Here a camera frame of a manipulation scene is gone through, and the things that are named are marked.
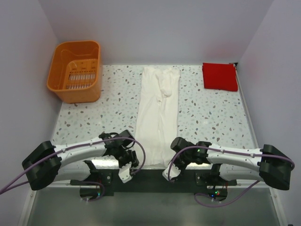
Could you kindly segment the white t shirt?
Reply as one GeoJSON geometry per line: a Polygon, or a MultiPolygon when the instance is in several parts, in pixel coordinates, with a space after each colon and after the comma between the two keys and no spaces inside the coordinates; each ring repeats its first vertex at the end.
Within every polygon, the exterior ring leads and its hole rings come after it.
{"type": "Polygon", "coordinates": [[[145,67],[142,73],[135,139],[145,154],[137,153],[145,166],[166,167],[174,151],[170,148],[178,131],[180,70],[145,67]]]}

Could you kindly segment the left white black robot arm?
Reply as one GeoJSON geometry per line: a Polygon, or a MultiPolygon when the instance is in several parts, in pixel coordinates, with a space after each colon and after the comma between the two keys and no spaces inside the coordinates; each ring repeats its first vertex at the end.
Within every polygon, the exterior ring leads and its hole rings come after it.
{"type": "Polygon", "coordinates": [[[71,145],[41,143],[25,160],[22,167],[32,190],[41,190],[53,182],[63,180],[83,181],[92,185],[97,181],[97,170],[89,158],[112,156],[118,161],[120,173],[126,173],[121,181],[131,180],[130,168],[139,160],[131,148],[136,143],[126,129],[121,133],[102,133],[88,141],[71,145]]]}

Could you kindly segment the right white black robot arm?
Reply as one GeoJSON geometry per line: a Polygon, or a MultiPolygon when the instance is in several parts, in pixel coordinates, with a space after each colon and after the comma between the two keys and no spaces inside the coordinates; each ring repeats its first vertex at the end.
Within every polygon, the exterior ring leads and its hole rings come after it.
{"type": "Polygon", "coordinates": [[[232,180],[262,181],[266,185],[287,191],[290,188],[294,162],[273,145],[263,148],[239,149],[210,142],[193,144],[182,137],[175,138],[170,148],[175,156],[163,171],[163,177],[174,181],[191,163],[211,165],[206,180],[215,185],[232,180]]]}

